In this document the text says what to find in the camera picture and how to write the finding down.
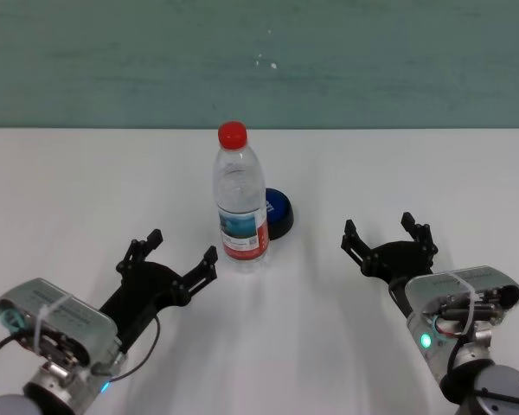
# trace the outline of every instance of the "teal painted wall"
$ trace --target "teal painted wall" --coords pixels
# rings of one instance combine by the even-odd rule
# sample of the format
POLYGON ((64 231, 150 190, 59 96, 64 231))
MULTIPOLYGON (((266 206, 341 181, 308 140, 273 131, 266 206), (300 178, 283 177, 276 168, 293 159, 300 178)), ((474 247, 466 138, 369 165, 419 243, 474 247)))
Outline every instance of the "teal painted wall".
POLYGON ((519 127, 519 0, 0 0, 0 126, 519 127))

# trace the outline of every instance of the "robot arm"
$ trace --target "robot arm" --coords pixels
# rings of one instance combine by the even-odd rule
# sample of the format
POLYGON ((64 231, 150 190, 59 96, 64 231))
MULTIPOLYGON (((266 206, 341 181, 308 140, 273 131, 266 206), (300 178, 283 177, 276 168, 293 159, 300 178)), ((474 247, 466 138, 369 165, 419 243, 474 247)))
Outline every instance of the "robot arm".
POLYGON ((156 229, 146 241, 131 242, 117 266, 121 286, 99 310, 41 278, 0 297, 0 317, 12 333, 7 340, 47 359, 23 388, 24 396, 0 397, 0 415, 84 414, 117 380, 127 352, 157 312, 188 304, 216 278, 213 246, 184 276, 146 262, 162 241, 156 229))
POLYGON ((519 303, 519 285, 489 266, 433 274, 428 225, 404 213, 413 241, 370 249, 351 220, 342 249, 367 277, 382 279, 444 396, 458 415, 519 414, 519 372, 490 358, 492 328, 519 303))

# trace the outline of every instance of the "plastic bottle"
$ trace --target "plastic bottle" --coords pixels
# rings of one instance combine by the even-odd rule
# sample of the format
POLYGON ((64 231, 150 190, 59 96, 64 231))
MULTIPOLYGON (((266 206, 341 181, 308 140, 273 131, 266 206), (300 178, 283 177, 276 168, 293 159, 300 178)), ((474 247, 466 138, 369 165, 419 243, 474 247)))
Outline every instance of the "plastic bottle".
POLYGON ((232 259, 259 259, 267 250, 266 183, 260 162, 247 145, 246 127, 237 121, 218 130, 214 195, 221 240, 232 259))

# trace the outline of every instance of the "white table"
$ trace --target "white table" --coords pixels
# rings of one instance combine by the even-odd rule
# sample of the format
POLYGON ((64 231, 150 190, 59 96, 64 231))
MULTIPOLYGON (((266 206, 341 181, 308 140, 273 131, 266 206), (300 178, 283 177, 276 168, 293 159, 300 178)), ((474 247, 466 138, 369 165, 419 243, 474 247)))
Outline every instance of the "white table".
MULTIPOLYGON (((88 413, 454 413, 384 284, 340 249, 344 222, 378 246, 407 239, 409 210, 432 225, 435 271, 492 265, 519 283, 519 130, 251 131, 250 141, 268 186, 290 197, 294 228, 268 266, 241 273, 220 259, 190 306, 160 314, 149 363, 88 413)), ((186 272, 219 242, 216 151, 215 131, 0 130, 0 295, 43 277, 99 307, 130 239, 154 227, 165 241, 150 259, 186 272)), ((492 355, 519 369, 519 307, 492 355)), ((0 394, 19 393, 39 362, 6 348, 0 394)))

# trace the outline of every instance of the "bottle label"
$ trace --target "bottle label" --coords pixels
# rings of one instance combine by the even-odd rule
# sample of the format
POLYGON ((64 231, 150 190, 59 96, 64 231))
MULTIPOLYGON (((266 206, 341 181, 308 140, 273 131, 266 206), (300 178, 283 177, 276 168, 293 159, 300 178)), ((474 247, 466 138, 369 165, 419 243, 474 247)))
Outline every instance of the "bottle label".
POLYGON ((219 209, 221 239, 229 257, 254 259, 267 249, 267 211, 263 207, 245 214, 219 209))

